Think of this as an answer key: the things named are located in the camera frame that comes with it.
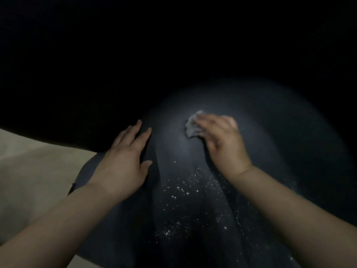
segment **hand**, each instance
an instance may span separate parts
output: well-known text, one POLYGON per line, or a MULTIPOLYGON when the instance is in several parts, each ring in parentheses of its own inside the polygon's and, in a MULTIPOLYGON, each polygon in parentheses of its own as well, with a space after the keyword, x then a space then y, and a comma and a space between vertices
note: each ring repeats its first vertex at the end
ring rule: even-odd
POLYGON ((195 122, 203 129, 208 152, 217 169, 231 180, 252 167, 233 117, 202 114, 195 122))
POLYGON ((87 183, 101 186, 116 203, 140 188, 152 164, 152 161, 140 164, 140 154, 151 135, 151 128, 148 128, 135 139, 140 127, 139 120, 117 136, 87 183))

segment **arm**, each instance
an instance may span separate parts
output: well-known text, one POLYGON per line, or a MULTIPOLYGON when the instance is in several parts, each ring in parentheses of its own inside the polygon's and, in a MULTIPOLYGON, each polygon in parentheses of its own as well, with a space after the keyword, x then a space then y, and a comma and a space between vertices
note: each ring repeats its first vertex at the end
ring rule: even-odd
POLYGON ((140 153, 151 129, 141 122, 121 132, 87 185, 0 247, 0 267, 66 267, 91 230, 145 181, 151 161, 140 153))
POLYGON ((357 228, 300 197, 252 166, 233 118, 203 115, 213 162, 221 173, 274 225, 301 264, 307 267, 355 267, 357 228))

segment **concrete floor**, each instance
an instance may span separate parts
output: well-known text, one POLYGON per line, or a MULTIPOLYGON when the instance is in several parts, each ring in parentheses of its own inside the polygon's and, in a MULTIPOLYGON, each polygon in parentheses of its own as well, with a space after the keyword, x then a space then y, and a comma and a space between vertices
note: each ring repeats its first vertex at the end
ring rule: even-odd
MULTIPOLYGON (((0 130, 0 243, 64 198, 94 154, 0 130)), ((76 256, 69 267, 98 266, 76 256)))

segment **floor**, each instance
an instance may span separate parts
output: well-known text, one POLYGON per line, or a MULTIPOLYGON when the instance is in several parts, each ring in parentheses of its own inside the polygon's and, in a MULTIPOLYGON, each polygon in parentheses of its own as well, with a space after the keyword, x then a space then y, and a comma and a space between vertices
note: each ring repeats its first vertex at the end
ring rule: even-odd
MULTIPOLYGON (((0 129, 0 243, 64 198, 84 163, 94 154, 0 129)), ((98 266, 75 256, 68 267, 98 266)))

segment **crumpled white cloth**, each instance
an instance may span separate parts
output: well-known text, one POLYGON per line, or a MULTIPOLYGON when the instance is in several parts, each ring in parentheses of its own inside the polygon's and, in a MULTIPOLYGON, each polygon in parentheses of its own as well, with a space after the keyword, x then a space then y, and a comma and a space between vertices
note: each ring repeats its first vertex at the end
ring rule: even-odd
POLYGON ((189 117, 189 120, 186 123, 186 135, 188 137, 194 137, 198 136, 200 132, 202 132, 202 129, 200 126, 198 126, 194 120, 199 114, 204 114, 205 112, 203 110, 197 111, 195 114, 189 117))

